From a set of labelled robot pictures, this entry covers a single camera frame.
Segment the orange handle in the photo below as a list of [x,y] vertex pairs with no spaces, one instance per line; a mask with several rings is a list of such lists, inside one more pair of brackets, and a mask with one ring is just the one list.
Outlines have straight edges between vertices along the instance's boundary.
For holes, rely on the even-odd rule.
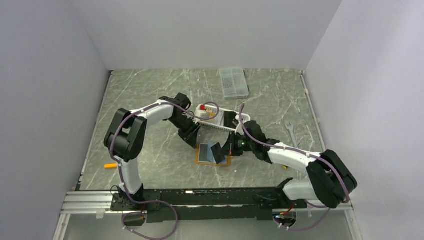
[[118,166],[116,163],[105,164],[104,169],[116,169]]

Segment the marble tabletop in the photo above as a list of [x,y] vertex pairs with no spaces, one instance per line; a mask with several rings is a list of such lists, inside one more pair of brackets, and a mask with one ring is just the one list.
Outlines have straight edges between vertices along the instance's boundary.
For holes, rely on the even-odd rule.
[[[294,69],[245,69],[249,86],[246,99],[226,100],[218,69],[142,69],[112,72],[94,139],[83,171],[81,190],[109,190],[119,184],[116,169],[104,169],[113,163],[103,145],[106,131],[115,112],[124,108],[139,109],[162,96],[187,95],[194,109],[214,101],[221,107],[244,113],[262,127],[268,138],[293,145],[285,123],[294,124],[299,148],[322,152],[310,105],[303,84]],[[225,143],[228,132],[202,126],[197,140]],[[284,169],[256,159],[251,152],[233,157],[230,166],[199,165],[196,151],[178,136],[178,129],[168,121],[151,126],[138,156],[138,168],[145,189],[248,188],[274,187],[286,178],[305,176],[294,169]]]

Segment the white wall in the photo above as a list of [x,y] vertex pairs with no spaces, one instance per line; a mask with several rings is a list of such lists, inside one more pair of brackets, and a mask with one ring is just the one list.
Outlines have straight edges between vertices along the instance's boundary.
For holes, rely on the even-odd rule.
[[108,72],[67,0],[0,3],[0,239],[52,239]]
[[343,0],[307,69],[364,239],[423,239],[424,2]]
[[341,0],[71,0],[110,70],[305,69]]

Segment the floor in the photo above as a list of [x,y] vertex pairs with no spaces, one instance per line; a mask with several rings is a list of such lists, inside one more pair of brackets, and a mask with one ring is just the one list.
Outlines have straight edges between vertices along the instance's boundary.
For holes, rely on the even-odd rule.
[[[315,223],[323,211],[308,213],[298,212],[297,222],[293,228],[305,228]],[[140,240],[139,236],[122,230],[120,214],[105,214],[103,219],[85,214],[73,214],[70,217],[64,240]],[[153,238],[167,235],[173,228],[173,221],[163,223],[145,223],[132,229]],[[222,220],[190,220],[179,221],[176,232],[169,240],[351,240],[345,211],[330,211],[322,224],[308,231],[287,231],[278,229],[273,221],[258,221],[256,219],[222,219]]]
[[[322,152],[319,135],[297,70],[245,69],[250,94],[247,99],[226,100],[218,69],[143,69],[112,72],[92,146],[84,169],[81,190],[109,190],[119,183],[103,140],[119,108],[139,109],[162,96],[187,95],[192,109],[208,101],[238,110],[258,122],[268,138],[293,145],[285,123],[293,123],[299,148]],[[150,127],[138,156],[145,189],[273,187],[286,178],[303,178],[294,169],[257,160],[251,153],[234,157],[230,166],[195,164],[196,151],[183,142],[170,122]],[[224,143],[228,132],[203,126],[198,141]]]

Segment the wrench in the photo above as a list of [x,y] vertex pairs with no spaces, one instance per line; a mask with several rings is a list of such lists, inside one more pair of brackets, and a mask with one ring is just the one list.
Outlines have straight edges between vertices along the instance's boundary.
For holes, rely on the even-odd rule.
[[298,141],[296,141],[296,136],[295,136],[295,126],[289,122],[290,125],[288,125],[287,123],[285,124],[285,128],[290,132],[290,137],[291,140],[293,141],[294,147],[298,148]]

